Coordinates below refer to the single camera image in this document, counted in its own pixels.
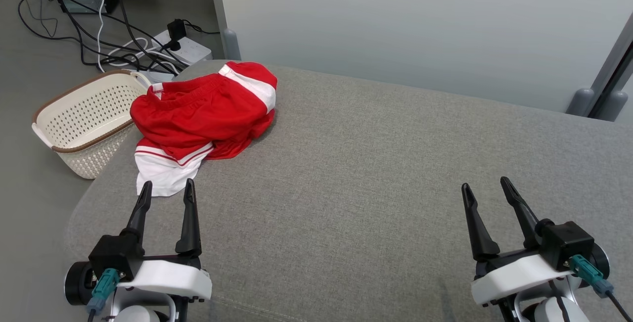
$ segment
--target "power strip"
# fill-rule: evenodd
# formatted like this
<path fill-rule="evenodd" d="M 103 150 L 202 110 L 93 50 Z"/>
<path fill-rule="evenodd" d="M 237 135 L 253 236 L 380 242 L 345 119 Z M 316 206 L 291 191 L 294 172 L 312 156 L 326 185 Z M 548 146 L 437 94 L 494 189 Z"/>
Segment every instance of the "power strip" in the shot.
<path fill-rule="evenodd" d="M 171 82 L 174 80 L 174 75 L 173 74 L 163 74 L 161 72 L 154 72 L 154 71 L 139 71 L 141 74 L 144 74 L 145 77 L 147 77 L 147 79 L 152 83 L 152 85 L 156 84 L 156 83 L 164 83 L 164 82 Z M 145 83 L 145 81 L 140 81 L 141 85 L 145 86 L 145 88 L 147 88 L 147 84 Z"/>
<path fill-rule="evenodd" d="M 168 31 L 163 31 L 162 33 L 156 35 L 155 38 L 163 45 L 169 43 L 172 40 L 172 38 L 170 38 L 169 36 Z M 213 59 L 210 49 L 198 44 L 190 38 L 185 37 L 181 40 L 178 40 L 178 42 L 181 45 L 181 49 L 177 51 L 169 50 L 169 52 L 174 54 L 174 56 L 176 56 L 176 58 L 181 61 L 185 61 L 193 65 L 194 63 L 201 60 Z M 154 39 L 152 39 L 152 45 L 154 45 L 154 47 L 160 47 L 160 45 L 158 45 L 158 43 L 156 43 Z"/>

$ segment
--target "cable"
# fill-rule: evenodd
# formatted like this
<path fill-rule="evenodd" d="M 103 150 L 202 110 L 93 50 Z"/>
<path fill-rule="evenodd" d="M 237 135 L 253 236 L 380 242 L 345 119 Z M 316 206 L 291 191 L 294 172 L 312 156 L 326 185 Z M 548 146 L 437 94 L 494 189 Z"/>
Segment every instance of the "cable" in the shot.
<path fill-rule="evenodd" d="M 79 24 L 79 22 L 77 22 L 77 20 L 75 20 L 74 16 L 72 16 L 72 14 L 68 11 L 68 8 L 66 8 L 66 6 L 65 6 L 65 4 L 63 4 L 63 2 L 60 2 L 60 4 L 61 4 L 61 6 L 62 6 L 62 9 L 63 9 L 63 10 L 65 11 L 65 13 L 68 15 L 68 18 L 70 19 L 70 21 L 73 23 L 73 26 L 75 27 L 75 30 L 77 31 L 77 34 L 78 34 L 78 36 L 80 37 L 80 38 L 79 38 L 79 40 L 77 40 L 77 39 L 73 39 L 73 40 L 78 41 L 78 42 L 80 43 L 80 45 L 82 46 L 82 48 L 81 48 L 81 52 L 82 52 L 82 63 L 83 63 L 83 64 L 88 65 L 88 63 L 86 63 L 86 62 L 84 61 L 84 56 L 83 56 L 83 48 L 84 48 L 84 47 L 86 47 L 86 49 L 89 49 L 90 51 L 92 51 L 92 52 L 94 52 L 94 53 L 97 53 L 97 55 L 99 55 L 99 56 L 100 56 L 100 55 L 102 55 L 102 54 L 106 56 L 106 58 L 104 58 L 104 60 L 100 60 L 98 64 L 97 64 L 97 63 L 94 63 L 93 65 L 100 65 L 101 63 L 109 63 L 109 62 L 113 62 L 113 61 L 123 61 L 123 62 L 124 62 L 124 63 L 126 63 L 126 64 L 133 65 L 133 66 L 136 68 L 136 70 L 141 70 L 141 69 L 143 69 L 143 70 L 150 70 L 150 68 L 149 68 L 149 67 L 145 67 L 145 66 L 142 66 L 142 65 L 140 64 L 140 60 L 138 59 L 138 57 L 137 57 L 135 54 L 125 54 L 125 55 L 123 55 L 123 56 L 111 56 L 110 54 L 104 54 L 104 53 L 102 53 L 102 52 L 101 52 L 101 49 L 99 49 L 99 51 L 95 51 L 95 50 L 93 50 L 92 48 L 87 47 L 86 45 L 84 45 L 84 44 L 83 44 L 83 41 L 82 41 L 82 39 L 81 39 L 81 34 L 79 33 L 79 30 L 81 30 L 83 33 L 85 33 L 86 35 L 88 35 L 88 36 L 89 36 L 89 38 L 91 38 L 91 39 L 93 39 L 93 40 L 97 41 L 97 44 L 99 44 L 99 45 L 100 45 L 100 44 L 104 44 L 104 45 L 108 45 L 108 46 L 112 46 L 112 47 L 117 47 L 118 49 L 126 49 L 126 50 L 128 50 L 128 51 L 134 51 L 134 52 L 136 52 L 136 51 L 137 51 L 137 49 L 133 49 L 133 48 L 126 47 L 126 46 L 127 46 L 127 45 L 129 45 L 130 43 L 128 43 L 128 44 L 126 44 L 126 45 L 124 45 L 124 46 L 120 46 L 120 45 L 115 45 L 115 44 L 108 43 L 108 42 L 106 42 L 106 41 L 102 41 L 102 40 L 100 40 L 100 39 L 98 40 L 97 38 L 95 38 L 94 36 L 92 36 L 90 33 L 88 33 L 88 31 L 86 31 L 86 29 L 84 29 L 84 28 L 83 28 L 83 27 Z M 128 56 L 133 57 L 133 58 L 136 60 L 136 63 L 132 63 L 131 61 L 129 61 L 129 60 L 127 60 L 127 59 L 125 59 L 125 57 L 128 57 Z M 156 69 L 154 69 L 154 71 L 156 71 L 156 72 L 163 72 L 163 73 L 166 73 L 166 72 L 164 72 L 164 71 L 162 71 L 162 70 L 156 70 Z"/>
<path fill-rule="evenodd" d="M 77 4 L 77 5 L 79 5 L 79 6 L 83 6 L 84 8 L 86 8 L 86 9 L 88 9 L 88 10 L 92 11 L 93 13 L 97 13 L 97 11 L 96 11 L 95 9 L 92 9 L 92 8 L 90 8 L 89 6 L 85 5 L 85 4 L 81 4 L 80 2 L 77 2 L 76 0 L 70 0 L 70 1 L 71 1 L 71 2 L 74 2 L 75 4 Z M 121 19 L 119 19 L 119 18 L 117 18 L 117 17 L 115 17 L 115 16 L 111 16 L 111 15 L 109 15 L 109 14 L 104 14 L 103 16 L 105 16 L 106 18 L 110 18 L 110 19 L 112 19 L 112 20 L 116 20 L 117 22 L 119 22 L 119 23 L 121 23 L 121 24 L 126 24 L 123 20 L 121 20 Z M 146 33 L 145 31 L 143 31 L 143 30 L 141 30 L 141 29 L 139 29 L 139 28 L 135 27 L 134 25 L 129 24 L 129 23 L 127 23 L 127 25 L 129 25 L 132 29 L 134 29 L 134 30 L 136 30 L 136 31 L 138 31 L 138 32 L 140 32 L 140 33 L 142 33 L 142 34 L 143 34 L 143 35 L 145 35 L 145 36 L 147 36 L 148 38 L 150 38 L 150 39 L 154 40 L 154 42 L 155 42 L 156 44 L 160 45 L 161 47 L 166 47 L 166 46 L 167 46 L 167 45 L 163 45 L 163 44 L 161 44 L 161 43 L 160 43 L 160 41 L 156 40 L 156 38 L 154 38 L 153 36 L 151 36 L 149 33 Z M 169 54 L 169 56 L 174 57 L 174 58 L 176 59 L 176 61 L 178 61 L 181 65 L 183 65 L 183 66 L 189 66 L 189 64 L 188 64 L 188 63 L 186 63 L 186 62 L 184 62 L 184 61 L 179 60 L 177 57 L 175 57 L 175 56 L 174 56 L 174 54 L 172 54 L 171 52 L 169 52 L 169 50 L 165 49 L 165 51 L 167 52 L 167 54 Z"/>
<path fill-rule="evenodd" d="M 173 65 L 171 62 L 169 62 L 169 61 L 160 61 L 160 63 L 164 63 L 165 65 L 170 65 L 170 66 L 172 67 L 172 69 L 174 69 L 174 72 L 176 72 L 176 74 L 179 74 L 179 75 L 181 74 L 181 73 L 180 73 L 180 72 L 176 69 L 176 66 L 175 66 L 175 65 Z M 152 67 L 152 68 L 153 68 L 153 67 L 156 67 L 156 66 L 158 66 L 158 63 L 155 63 L 154 65 L 150 65 L 150 67 Z"/>
<path fill-rule="evenodd" d="M 27 0 L 21 0 L 21 1 L 19 2 L 19 4 L 18 4 L 18 16 L 20 16 L 20 20 L 22 20 L 22 24 L 24 24 L 24 25 L 25 25 L 25 27 L 27 27 L 27 29 L 29 29 L 29 31 L 30 31 L 31 33 L 35 34 L 35 35 L 36 35 L 36 36 L 38 36 L 39 38 L 43 38 L 43 39 L 47 39 L 47 40 L 74 40 L 74 41 L 77 41 L 77 42 L 79 43 L 79 45 L 81 45 L 82 63 L 83 63 L 84 65 L 88 65 L 88 66 L 94 66 L 94 65 L 96 65 L 96 63 L 88 63 L 88 62 L 86 62 L 86 61 L 84 60 L 84 57 L 83 57 L 83 53 L 84 53 L 84 52 L 83 52 L 83 50 L 84 50 L 84 48 L 86 48 L 86 49 L 88 49 L 88 50 L 92 51 L 93 53 L 96 53 L 96 51 L 95 51 L 94 49 L 92 49 L 92 48 L 88 47 L 87 45 L 85 45 L 85 44 L 83 43 L 83 41 L 82 41 L 82 39 L 81 39 L 81 35 L 79 35 L 79 39 L 77 39 L 77 38 L 75 38 L 75 37 L 73 37 L 73 36 L 63 36 L 63 37 L 58 37 L 58 38 L 55 38 L 55 37 L 52 37 L 52 36 L 45 36 L 45 35 L 39 34 L 39 33 L 38 33 L 38 32 L 36 32 L 34 29 L 32 29 L 32 27 L 30 27 L 30 26 L 29 26 L 29 24 L 27 24 L 27 22 L 24 20 L 24 18 L 23 18 L 23 16 L 22 16 L 22 13 L 21 13 L 21 11 L 20 11 L 20 8 L 21 8 L 21 6 L 22 6 L 22 3 L 23 3 L 23 2 L 26 2 L 26 1 L 27 1 Z M 138 58 L 136 58 L 136 57 L 134 56 L 134 54 L 126 54 L 126 55 L 124 55 L 124 56 L 132 56 L 132 57 L 134 57 L 134 58 L 136 59 L 136 63 L 133 63 L 132 61 L 127 60 L 127 59 L 126 59 L 126 58 L 124 58 L 123 56 L 112 56 L 112 58 L 115 58 L 115 60 L 117 60 L 117 61 L 124 61 L 124 62 L 128 63 L 129 65 L 133 65 L 133 66 L 135 66 L 135 67 L 137 67 L 137 66 L 138 66 L 138 64 L 140 63 L 140 62 L 138 61 Z"/>
<path fill-rule="evenodd" d="M 174 58 L 174 57 L 171 57 L 171 56 L 168 56 L 168 55 L 165 55 L 165 54 L 160 53 L 160 51 L 154 51 L 154 49 L 152 49 L 152 50 L 147 50 L 147 52 L 149 52 L 150 54 L 155 54 L 155 55 L 158 55 L 159 57 L 165 58 L 165 59 L 167 59 L 167 60 L 172 60 L 172 61 L 176 61 L 176 60 L 177 60 L 177 59 L 176 59 L 176 58 Z M 188 63 L 187 61 L 179 61 L 179 62 L 184 63 L 184 64 L 185 64 L 185 66 L 191 66 L 191 64 L 190 64 L 190 63 Z"/>
<path fill-rule="evenodd" d="M 187 25 L 188 27 L 190 27 L 190 28 L 194 29 L 195 31 L 197 31 L 197 32 L 199 32 L 199 33 L 210 34 L 210 35 L 213 35 L 213 34 L 219 34 L 219 33 L 220 33 L 219 31 L 214 31 L 213 33 L 206 32 L 206 31 L 202 30 L 202 28 L 201 28 L 201 27 L 199 27 L 199 26 L 197 26 L 197 25 L 192 24 L 192 23 L 191 23 L 190 21 L 188 21 L 187 19 L 183 19 L 183 22 L 186 22 L 187 24 L 185 24 L 185 25 Z"/>
<path fill-rule="evenodd" d="M 162 45 L 160 49 L 158 49 L 158 52 L 161 53 L 164 49 L 167 48 L 168 45 L 169 44 Z M 158 58 L 155 58 L 154 60 L 152 60 L 152 62 L 149 64 L 149 67 L 154 67 L 154 62 L 156 62 L 157 60 Z"/>
<path fill-rule="evenodd" d="M 101 5 L 99 6 L 99 20 L 101 20 L 101 26 L 99 27 L 99 31 L 97 32 L 97 66 L 101 72 L 105 72 L 103 66 L 101 65 L 101 31 L 103 30 L 103 16 L 101 13 L 103 12 L 103 6 L 106 4 L 106 0 L 101 0 Z"/>
<path fill-rule="evenodd" d="M 565 308 L 565 302 L 563 302 L 563 298 L 560 296 L 560 291 L 558 291 L 556 284 L 554 284 L 554 280 L 549 280 L 549 287 L 554 292 L 554 296 L 556 297 L 556 302 L 558 302 L 558 307 L 560 308 L 560 311 L 563 313 L 563 320 L 565 322 L 570 322 L 569 313 L 567 313 L 567 308 Z"/>
<path fill-rule="evenodd" d="M 97 13 L 97 11 L 96 11 L 95 9 L 90 9 L 89 7 L 86 7 L 84 4 L 78 3 L 78 2 L 76 2 L 76 1 L 74 1 L 74 0 L 71 0 L 71 1 L 75 2 L 76 4 L 82 5 L 82 6 L 84 6 L 85 8 L 88 8 L 90 11 L 93 11 L 94 13 Z M 23 18 L 23 16 L 22 16 L 22 11 L 21 11 L 21 9 L 22 9 L 22 3 L 23 3 L 23 2 L 26 2 L 26 3 L 27 3 L 27 6 L 29 6 L 29 13 L 30 13 L 30 15 L 33 17 L 33 19 L 36 19 L 36 20 L 41 20 L 41 23 L 42 23 L 43 27 L 46 29 L 46 31 L 47 31 L 47 33 L 49 34 L 49 36 L 45 36 L 45 35 L 39 34 L 38 32 L 36 32 L 34 29 L 32 29 L 32 27 L 30 27 L 30 26 L 27 24 L 27 22 L 25 21 L 25 19 L 24 19 L 24 18 Z M 56 18 L 42 18 L 41 16 L 40 16 L 39 18 L 35 17 L 35 16 L 33 15 L 32 11 L 31 11 L 29 0 L 21 0 L 21 1 L 19 2 L 19 4 L 18 4 L 18 16 L 20 16 L 20 20 L 21 20 L 21 21 L 22 21 L 22 23 L 25 25 L 25 27 L 27 27 L 27 29 L 29 29 L 29 31 L 31 31 L 31 33 L 35 34 L 35 35 L 36 35 L 36 36 L 38 36 L 39 38 L 44 38 L 44 39 L 47 39 L 47 40 L 74 40 L 74 41 L 77 41 L 77 43 L 79 43 L 79 45 L 80 45 L 81 61 L 82 61 L 82 63 L 83 63 L 84 65 L 97 65 L 97 66 L 100 68 L 100 70 L 102 70 L 102 67 L 101 67 L 101 64 L 102 64 L 102 63 L 110 63 L 110 62 L 113 62 L 113 61 L 122 61 L 122 62 L 123 62 L 123 64 L 122 64 L 122 65 L 132 65 L 132 66 L 134 66 L 134 67 L 136 68 L 136 70 L 141 70 L 141 69 L 142 69 L 142 70 L 151 70 L 151 71 L 154 71 L 154 72 L 172 73 L 172 74 L 174 74 L 174 75 L 175 75 L 175 74 L 177 74 L 177 73 L 179 72 L 179 70 L 176 70 L 176 69 L 177 69 L 177 67 L 176 67 L 176 66 L 174 66 L 174 65 L 165 65 L 165 62 L 164 62 L 164 61 L 161 61 L 160 66 L 161 66 L 161 67 L 163 67 L 163 68 L 165 68 L 165 69 L 167 69 L 167 70 L 168 70 L 168 72 L 165 72 L 165 71 L 163 71 L 163 70 L 154 69 L 154 67 L 155 67 L 155 66 L 153 66 L 153 64 L 152 64 L 152 66 L 151 66 L 151 67 L 142 66 L 142 65 L 140 64 L 140 60 L 139 60 L 138 56 L 136 56 L 136 54 L 133 54 L 133 53 L 130 53 L 130 54 L 124 54 L 124 55 L 122 55 L 122 56 L 113 56 L 112 54 L 104 54 L 104 53 L 102 53 L 102 52 L 101 52 L 101 44 L 108 45 L 108 46 L 112 46 L 112 47 L 115 47 L 115 48 L 117 48 L 117 49 L 125 49 L 125 50 L 128 50 L 128 51 L 135 51 L 135 52 L 136 52 L 136 51 L 138 51 L 138 50 L 137 50 L 137 49 L 133 49 L 133 48 L 126 47 L 126 46 L 127 46 L 127 45 L 129 45 L 130 43 L 126 44 L 125 46 L 119 46 L 119 45 L 114 45 L 114 44 L 107 43 L 106 41 L 102 41 L 100 38 L 95 38 L 95 37 L 94 37 L 94 36 L 92 36 L 90 33 L 88 33 L 88 31 L 86 31 L 86 29 L 84 29 L 83 27 L 81 27 L 81 25 L 77 22 L 77 20 L 75 20 L 75 18 L 74 18 L 74 17 L 70 14 L 70 12 L 69 12 L 69 11 L 68 11 L 68 9 L 65 7 L 65 4 L 63 4 L 63 2 L 62 2 L 62 1 L 60 2 L 60 5 L 61 5 L 62 9 L 65 11 L 65 13 L 68 15 L 68 17 L 70 18 L 70 20 L 71 20 L 71 22 L 72 22 L 73 26 L 75 27 L 75 31 L 77 31 L 77 37 L 78 37 L 78 38 L 75 38 L 75 37 L 73 37 L 73 36 L 65 36 L 65 37 L 58 37 L 58 38 L 56 38 L 56 37 L 54 36 L 54 34 L 56 33 L 58 20 L 57 20 Z M 113 17 L 113 16 L 111 16 L 111 18 L 113 18 L 113 19 L 117 20 L 118 22 L 122 22 L 122 23 L 124 23 L 124 24 L 125 24 L 125 22 L 123 22 L 122 20 L 119 20 L 119 19 L 117 19 L 117 18 L 115 18 L 115 17 Z M 54 29 L 54 31 L 53 31 L 53 32 L 50 32 L 50 31 L 49 31 L 49 29 L 48 29 L 48 28 L 46 28 L 46 26 L 43 24 L 43 20 L 53 20 L 53 21 L 55 21 L 55 29 Z M 98 50 L 94 50 L 94 49 L 92 49 L 92 48 L 90 48 L 90 47 L 88 47 L 87 45 L 85 45 L 85 44 L 84 44 L 84 41 L 83 41 L 82 36 L 81 36 L 81 32 L 83 32 L 84 34 L 88 35 L 88 36 L 89 36 L 89 38 L 91 38 L 91 39 L 93 39 L 93 40 L 96 40 L 96 41 L 97 41 L 97 47 L 98 47 Z M 145 46 L 147 46 L 147 43 L 148 43 L 148 41 L 147 41 L 147 40 L 145 40 L 144 38 L 139 38 L 139 39 L 140 39 L 140 40 L 145 41 L 145 44 L 146 44 Z M 84 59 L 84 49 L 88 49 L 89 51 L 91 51 L 91 52 L 93 52 L 93 53 L 97 54 L 97 55 L 98 55 L 98 56 L 97 56 L 97 58 L 100 58 L 100 56 L 101 56 L 101 55 L 105 56 L 105 58 L 104 58 L 103 60 L 99 59 L 99 62 L 98 62 L 98 63 L 87 62 L 87 61 L 85 61 L 85 59 Z M 161 55 L 161 57 L 168 58 L 168 57 L 167 57 L 166 55 L 164 55 L 164 54 L 160 54 L 160 55 Z M 149 56 L 150 58 L 152 58 L 152 60 L 156 60 L 156 56 L 152 56 L 152 55 L 149 55 L 149 54 L 147 54 L 147 56 Z M 128 59 L 127 59 L 127 57 L 129 57 L 129 58 L 133 58 L 135 62 L 128 60 Z"/>
<path fill-rule="evenodd" d="M 148 45 L 147 44 L 147 40 L 145 38 L 137 38 L 136 40 L 143 40 L 143 41 L 145 41 L 145 46 Z M 158 58 L 165 58 L 167 60 L 174 60 L 174 58 L 172 58 L 171 56 L 167 56 L 165 54 L 162 54 L 162 53 L 160 53 L 160 51 L 154 51 L 155 49 L 157 49 L 157 47 L 151 47 L 150 49 L 145 49 L 145 51 L 147 51 L 147 53 L 156 55 L 156 56 L 151 56 L 152 62 L 149 64 L 149 68 L 150 69 L 154 69 L 154 67 L 156 67 L 156 65 L 157 65 L 156 62 L 158 61 Z M 108 55 L 112 55 L 112 54 L 114 54 L 117 51 L 120 51 L 120 49 L 114 49 L 111 52 L 109 52 Z M 142 52 L 138 52 L 138 53 L 135 54 L 135 56 L 138 57 L 138 58 L 141 58 L 141 57 L 144 56 L 144 54 Z M 161 62 L 164 63 L 165 65 L 169 64 L 169 66 L 174 70 L 174 72 L 176 74 L 180 74 L 181 69 L 177 69 L 177 67 L 175 65 L 173 65 L 172 63 L 167 63 L 165 61 L 161 61 Z M 115 67 L 122 67 L 122 66 L 125 66 L 126 64 L 125 63 L 113 63 L 113 62 L 111 62 L 109 65 L 115 66 Z"/>
<path fill-rule="evenodd" d="M 92 320 L 94 320 L 95 313 L 97 313 L 95 309 L 90 310 L 90 314 L 88 315 L 88 322 L 92 322 Z"/>
<path fill-rule="evenodd" d="M 31 4 L 29 4 L 29 2 L 27 2 L 27 8 L 29 9 L 29 14 L 31 15 L 31 17 L 33 19 L 35 19 L 35 20 L 39 20 L 39 22 L 42 25 L 42 27 L 46 30 L 46 33 L 48 34 L 48 36 L 55 36 L 55 34 L 57 33 L 57 24 L 59 22 L 58 22 L 57 18 L 42 18 L 43 1 L 40 0 L 40 14 L 39 14 L 39 18 L 37 18 L 36 16 L 33 15 L 33 11 L 31 11 Z M 55 26 L 54 26 L 54 29 L 52 30 L 52 33 L 48 30 L 48 28 L 44 24 L 45 20 L 52 20 L 52 21 L 55 22 Z"/>
<path fill-rule="evenodd" d="M 620 314 L 622 315 L 622 317 L 624 317 L 624 320 L 626 320 L 626 322 L 633 322 L 633 320 L 631 319 L 627 311 L 624 311 L 624 308 L 622 307 L 618 299 L 615 298 L 615 296 L 613 295 L 613 292 L 607 291 L 606 295 L 609 297 L 611 302 L 613 302 L 613 304 L 615 305 L 615 308 L 617 308 L 618 311 L 620 311 Z"/>
<path fill-rule="evenodd" d="M 129 34 L 130 34 L 131 38 L 132 38 L 132 39 L 133 39 L 133 41 L 134 41 L 134 44 L 135 44 L 135 45 L 136 45 L 139 49 L 141 49 L 141 50 L 145 53 L 145 55 L 149 56 L 149 53 L 147 53 L 147 51 L 145 51 L 145 49 L 143 49 L 143 47 L 141 47 L 141 45 L 140 45 L 140 44 L 138 44 L 138 41 L 136 41 L 136 38 L 134 38 L 134 33 L 132 33 L 132 29 L 131 29 L 131 27 L 130 27 L 130 23 L 129 23 L 129 21 L 127 20 L 127 13 L 125 12 L 125 5 L 124 5 L 124 3 L 123 3 L 123 0 L 119 0 L 119 5 L 120 5 L 120 7 L 121 7 L 121 13 L 123 14 L 123 19 L 124 19 L 124 21 L 125 21 L 125 27 L 127 28 L 127 33 L 129 33 Z M 160 63 L 160 62 L 159 62 L 158 64 L 159 64 L 159 65 L 161 65 L 161 66 L 162 66 L 165 70 L 168 70 L 168 71 L 170 71 L 170 72 L 171 72 L 171 69 L 170 69 L 169 67 L 165 66 L 164 64 L 162 64 L 162 63 Z"/>

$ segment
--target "gray fabric surface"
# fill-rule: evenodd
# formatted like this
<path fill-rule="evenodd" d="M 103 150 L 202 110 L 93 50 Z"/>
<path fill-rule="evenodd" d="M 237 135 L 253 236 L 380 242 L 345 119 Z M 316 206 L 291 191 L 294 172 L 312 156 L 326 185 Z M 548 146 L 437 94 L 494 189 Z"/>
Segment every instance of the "gray fabric surface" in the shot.
<path fill-rule="evenodd" d="M 181 78 L 217 71 L 196 65 Z M 470 295 L 475 263 L 460 185 L 470 183 L 502 251 L 522 247 L 499 178 L 540 218 L 576 221 L 611 259 L 633 310 L 633 128 L 565 114 L 269 67 L 277 113 L 238 157 L 196 178 L 213 298 L 190 321 L 500 321 Z M 73 213 L 66 245 L 85 259 L 135 203 L 135 131 Z M 154 198 L 148 254 L 173 251 L 181 193 Z M 592 321 L 620 317 L 589 289 Z"/>

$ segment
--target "white plastic basket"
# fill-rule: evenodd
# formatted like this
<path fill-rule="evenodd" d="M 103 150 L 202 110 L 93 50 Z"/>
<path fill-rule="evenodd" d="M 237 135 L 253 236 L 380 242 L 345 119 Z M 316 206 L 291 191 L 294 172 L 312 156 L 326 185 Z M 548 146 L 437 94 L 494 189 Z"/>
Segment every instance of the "white plastic basket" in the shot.
<path fill-rule="evenodd" d="M 130 107 L 145 94 L 138 72 L 106 72 L 43 105 L 33 131 L 82 178 L 99 176 L 132 128 Z"/>

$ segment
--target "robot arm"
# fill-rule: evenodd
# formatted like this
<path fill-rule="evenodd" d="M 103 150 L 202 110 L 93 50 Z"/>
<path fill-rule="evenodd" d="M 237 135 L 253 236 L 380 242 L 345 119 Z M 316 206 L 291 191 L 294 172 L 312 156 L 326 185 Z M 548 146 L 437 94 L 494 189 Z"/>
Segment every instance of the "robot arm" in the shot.
<path fill-rule="evenodd" d="M 539 221 L 509 178 L 502 177 L 500 184 L 515 210 L 524 249 L 500 253 L 477 212 L 475 195 L 468 184 L 462 185 L 468 234 L 477 261 L 473 299 L 484 307 L 498 306 L 506 322 L 588 322 L 574 296 L 588 284 L 570 270 L 569 262 L 582 256 L 606 279 L 610 272 L 606 254 L 574 222 L 554 225 L 549 219 Z M 520 309 L 520 302 L 537 298 L 543 299 Z"/>
<path fill-rule="evenodd" d="M 184 219 L 176 255 L 145 256 L 142 241 L 151 192 L 152 182 L 146 182 L 127 227 L 118 236 L 102 236 L 89 261 L 72 265 L 65 281 L 70 304 L 86 305 L 92 315 L 99 315 L 109 298 L 111 309 L 106 319 L 111 322 L 186 322 L 189 303 L 211 298 L 212 282 L 209 274 L 201 270 L 199 259 L 202 244 L 193 180 L 187 180 L 185 187 Z M 111 277 L 111 272 L 116 272 L 113 291 L 103 293 L 97 282 Z M 151 306 L 167 306 L 169 316 Z"/>

